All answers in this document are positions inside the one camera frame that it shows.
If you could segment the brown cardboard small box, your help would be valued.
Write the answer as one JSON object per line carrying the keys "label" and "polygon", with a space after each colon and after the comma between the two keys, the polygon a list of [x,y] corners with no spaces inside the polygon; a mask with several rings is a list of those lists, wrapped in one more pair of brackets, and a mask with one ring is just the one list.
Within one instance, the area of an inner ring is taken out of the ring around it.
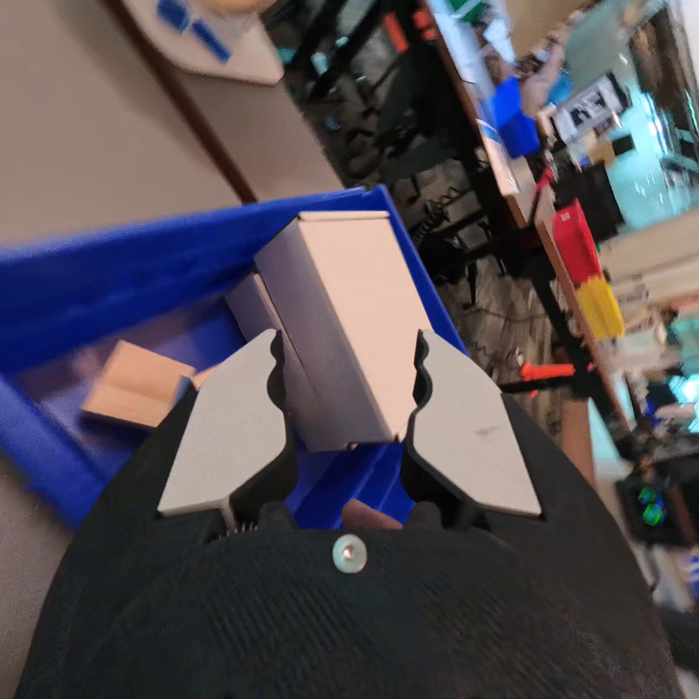
{"label": "brown cardboard small box", "polygon": [[193,366],[120,340],[80,410],[89,418],[151,430],[175,405],[182,379],[195,374]]}

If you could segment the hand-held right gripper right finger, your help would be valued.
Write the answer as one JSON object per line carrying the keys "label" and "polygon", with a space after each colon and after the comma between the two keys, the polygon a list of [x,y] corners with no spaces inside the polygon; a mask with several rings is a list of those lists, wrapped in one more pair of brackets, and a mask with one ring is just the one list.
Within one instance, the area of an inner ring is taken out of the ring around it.
{"label": "hand-held right gripper right finger", "polygon": [[433,330],[416,338],[415,409],[400,483],[443,527],[488,527],[487,513],[538,520],[542,506],[500,389]]}

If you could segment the large blue plastic bin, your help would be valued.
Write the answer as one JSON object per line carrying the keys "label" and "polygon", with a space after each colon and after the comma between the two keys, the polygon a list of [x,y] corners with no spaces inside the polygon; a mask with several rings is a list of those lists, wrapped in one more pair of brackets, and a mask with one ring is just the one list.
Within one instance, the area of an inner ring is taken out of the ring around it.
{"label": "large blue plastic bin", "polygon": [[88,447],[81,350],[144,326],[181,362],[218,363],[244,343],[215,298],[301,212],[385,211],[433,330],[467,354],[386,187],[344,189],[133,223],[1,251],[1,448],[30,491],[74,529],[141,438]]}

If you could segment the blue plastic clip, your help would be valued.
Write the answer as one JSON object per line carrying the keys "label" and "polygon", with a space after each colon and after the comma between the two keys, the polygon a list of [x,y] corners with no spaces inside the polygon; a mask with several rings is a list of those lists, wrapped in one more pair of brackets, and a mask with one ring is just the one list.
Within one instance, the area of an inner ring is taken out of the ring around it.
{"label": "blue plastic clip", "polygon": [[190,30],[197,41],[220,63],[226,64],[232,51],[224,41],[216,34],[213,28],[203,19],[197,18],[191,21]]}
{"label": "blue plastic clip", "polygon": [[158,1],[158,18],[176,33],[184,33],[190,25],[190,13],[182,1]]}

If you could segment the red stacking bin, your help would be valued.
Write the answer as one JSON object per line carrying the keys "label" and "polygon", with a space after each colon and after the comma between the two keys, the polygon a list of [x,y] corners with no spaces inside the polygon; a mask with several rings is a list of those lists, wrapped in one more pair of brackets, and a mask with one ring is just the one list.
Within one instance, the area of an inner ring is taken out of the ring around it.
{"label": "red stacking bin", "polygon": [[602,277],[599,252],[577,198],[556,211],[553,239],[576,287],[593,277]]}

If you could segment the white cardboard box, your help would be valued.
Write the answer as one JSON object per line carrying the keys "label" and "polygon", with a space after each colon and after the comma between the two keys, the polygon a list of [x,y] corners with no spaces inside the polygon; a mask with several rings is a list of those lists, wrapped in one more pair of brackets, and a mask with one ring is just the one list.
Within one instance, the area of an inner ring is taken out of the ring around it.
{"label": "white cardboard box", "polygon": [[431,322],[389,213],[302,212],[254,266],[312,392],[313,451],[404,438],[418,333]]}
{"label": "white cardboard box", "polygon": [[281,333],[284,348],[286,409],[293,427],[311,452],[346,451],[346,441],[330,410],[312,386],[262,276],[252,270],[224,296],[238,327],[250,342],[268,329]]}

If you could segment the white mounting plate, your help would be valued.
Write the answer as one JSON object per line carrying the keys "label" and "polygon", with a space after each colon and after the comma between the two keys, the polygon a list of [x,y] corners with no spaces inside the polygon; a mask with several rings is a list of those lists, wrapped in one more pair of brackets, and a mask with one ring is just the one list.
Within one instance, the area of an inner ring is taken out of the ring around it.
{"label": "white mounting plate", "polygon": [[189,73],[275,85],[283,64],[270,40],[261,15],[275,1],[182,1],[190,22],[201,18],[232,51],[226,64],[216,60],[188,29],[176,33],[157,16],[158,1],[123,1],[122,4],[150,45],[175,67]]}

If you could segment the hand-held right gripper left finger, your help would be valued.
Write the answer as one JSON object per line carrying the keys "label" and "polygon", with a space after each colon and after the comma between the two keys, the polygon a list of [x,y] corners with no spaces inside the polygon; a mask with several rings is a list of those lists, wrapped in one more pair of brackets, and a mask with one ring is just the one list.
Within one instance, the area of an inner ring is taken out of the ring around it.
{"label": "hand-held right gripper left finger", "polygon": [[299,476],[285,409],[284,345],[268,329],[222,362],[197,390],[158,512],[218,510],[228,527],[256,526]]}

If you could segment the small blue bin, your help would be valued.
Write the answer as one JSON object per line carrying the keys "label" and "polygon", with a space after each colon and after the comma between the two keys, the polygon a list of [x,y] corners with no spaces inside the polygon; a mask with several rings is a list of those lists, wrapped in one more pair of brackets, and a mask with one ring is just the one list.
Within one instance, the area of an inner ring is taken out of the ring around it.
{"label": "small blue bin", "polygon": [[515,76],[510,76],[495,88],[489,108],[495,128],[512,159],[540,150],[536,121],[522,109],[520,82]]}

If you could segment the person's right hand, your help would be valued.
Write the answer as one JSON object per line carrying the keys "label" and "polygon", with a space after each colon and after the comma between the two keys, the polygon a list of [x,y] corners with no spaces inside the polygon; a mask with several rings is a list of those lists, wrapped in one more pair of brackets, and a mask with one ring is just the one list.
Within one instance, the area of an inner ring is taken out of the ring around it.
{"label": "person's right hand", "polygon": [[341,522],[346,530],[401,530],[402,523],[353,498],[342,509]]}

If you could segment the orange clamp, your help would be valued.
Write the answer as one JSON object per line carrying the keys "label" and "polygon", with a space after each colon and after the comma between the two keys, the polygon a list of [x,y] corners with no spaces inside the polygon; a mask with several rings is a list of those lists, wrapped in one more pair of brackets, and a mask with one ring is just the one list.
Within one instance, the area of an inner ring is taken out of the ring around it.
{"label": "orange clamp", "polygon": [[520,378],[525,382],[571,378],[575,374],[572,363],[535,364],[525,362],[520,369]]}

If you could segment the black device green lights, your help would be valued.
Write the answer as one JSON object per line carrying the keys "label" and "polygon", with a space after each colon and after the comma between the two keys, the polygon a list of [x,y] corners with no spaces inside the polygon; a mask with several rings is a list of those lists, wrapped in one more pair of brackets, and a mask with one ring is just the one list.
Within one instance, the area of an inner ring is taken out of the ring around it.
{"label": "black device green lights", "polygon": [[694,522],[676,486],[631,475],[616,481],[615,489],[635,541],[675,548],[695,543]]}

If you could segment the yellow stacking bin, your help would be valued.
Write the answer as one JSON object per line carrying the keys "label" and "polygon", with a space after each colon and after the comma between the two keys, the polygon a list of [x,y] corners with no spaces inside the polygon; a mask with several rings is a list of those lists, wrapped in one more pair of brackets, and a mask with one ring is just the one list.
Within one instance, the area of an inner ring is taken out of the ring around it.
{"label": "yellow stacking bin", "polygon": [[605,277],[589,277],[576,289],[576,297],[597,342],[616,340],[625,335],[621,309]]}

